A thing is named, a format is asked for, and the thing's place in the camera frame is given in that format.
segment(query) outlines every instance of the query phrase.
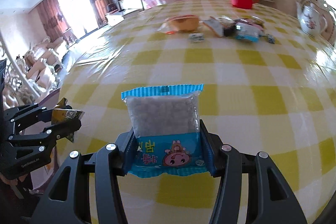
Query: snack wrapper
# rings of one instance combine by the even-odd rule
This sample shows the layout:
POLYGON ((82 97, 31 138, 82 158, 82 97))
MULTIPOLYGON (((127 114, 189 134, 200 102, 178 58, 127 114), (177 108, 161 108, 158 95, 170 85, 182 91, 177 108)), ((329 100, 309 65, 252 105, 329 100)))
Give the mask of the snack wrapper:
POLYGON ((224 36, 224 26, 217 19, 210 17, 210 19, 204 20, 203 24, 212 30, 217 37, 224 36))
POLYGON ((258 42, 260 34, 261 30, 255 26, 245 23, 236 24, 236 39, 245 39, 252 42, 258 42))
POLYGON ((203 85, 169 85, 122 92, 139 145, 130 173, 149 178, 207 172, 198 115, 202 90, 203 85))
MULTIPOLYGON (((68 100, 66 98, 62 98, 57 105, 54 107, 52 114, 51 114, 51 124, 55 124, 58 122, 63 122, 70 119, 81 119, 84 115, 84 111, 78 109, 66 109, 66 104, 68 100)), ((67 136, 67 139, 74 143, 74 132, 70 133, 67 136)))

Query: white teapot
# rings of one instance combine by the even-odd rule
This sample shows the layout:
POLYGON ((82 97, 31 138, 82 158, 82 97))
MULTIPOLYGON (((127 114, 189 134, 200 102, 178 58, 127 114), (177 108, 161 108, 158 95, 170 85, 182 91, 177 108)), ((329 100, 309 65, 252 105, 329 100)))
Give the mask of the white teapot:
POLYGON ((320 15, 320 13, 315 10, 314 3, 311 3, 310 6, 305 6, 303 11, 301 9, 301 5, 298 2, 296 4, 297 18, 300 21, 302 31, 315 37, 327 29, 327 20, 324 16, 320 15), (320 18, 323 18, 325 22, 325 26, 322 29, 320 25, 320 18))

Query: qr code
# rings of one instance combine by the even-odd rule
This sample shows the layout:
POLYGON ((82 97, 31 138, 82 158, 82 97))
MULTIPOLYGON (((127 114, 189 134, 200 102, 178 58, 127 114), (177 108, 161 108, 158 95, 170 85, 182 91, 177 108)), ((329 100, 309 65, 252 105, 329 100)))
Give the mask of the qr code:
POLYGON ((76 111, 75 110, 68 110, 65 117, 69 119, 73 119, 76 116, 76 111))

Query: transparent plastic wrapper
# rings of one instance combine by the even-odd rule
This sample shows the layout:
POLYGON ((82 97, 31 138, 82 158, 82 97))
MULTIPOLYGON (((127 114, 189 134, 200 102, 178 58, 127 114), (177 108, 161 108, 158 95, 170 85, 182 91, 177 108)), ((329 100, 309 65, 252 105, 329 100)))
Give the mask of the transparent plastic wrapper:
POLYGON ((216 17, 215 19, 218 20, 226 28, 236 23, 234 20, 227 16, 216 17))
POLYGON ((164 21, 158 31, 166 34, 195 32, 198 29, 199 21, 200 19, 196 15, 170 17, 164 21))
POLYGON ((203 85, 169 85, 121 94, 139 144, 130 173, 149 178, 207 171, 199 133, 198 95, 202 90, 203 85))

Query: table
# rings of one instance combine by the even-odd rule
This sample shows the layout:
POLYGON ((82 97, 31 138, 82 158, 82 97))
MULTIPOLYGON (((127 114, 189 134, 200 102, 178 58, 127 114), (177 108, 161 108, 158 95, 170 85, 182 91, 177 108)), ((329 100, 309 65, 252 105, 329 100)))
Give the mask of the table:
MULTIPOLYGON (((228 0, 188 0, 124 20, 97 44, 61 88, 62 97, 85 111, 75 143, 58 143, 61 160, 75 149, 95 152, 130 130, 122 91, 204 84, 199 109, 208 131, 240 152, 268 152, 309 223, 325 207, 336 189, 336 51, 322 37, 303 33, 297 19, 258 4, 242 10, 228 0), (205 27, 202 43, 190 43, 188 34, 157 32, 167 17, 183 14, 258 16, 276 43, 216 38, 205 27)), ((209 173, 118 180, 128 222, 144 224, 208 223, 219 185, 209 173)), ((90 187, 94 191, 94 182, 90 187)), ((246 208, 243 176, 239 223, 245 223, 246 208)))

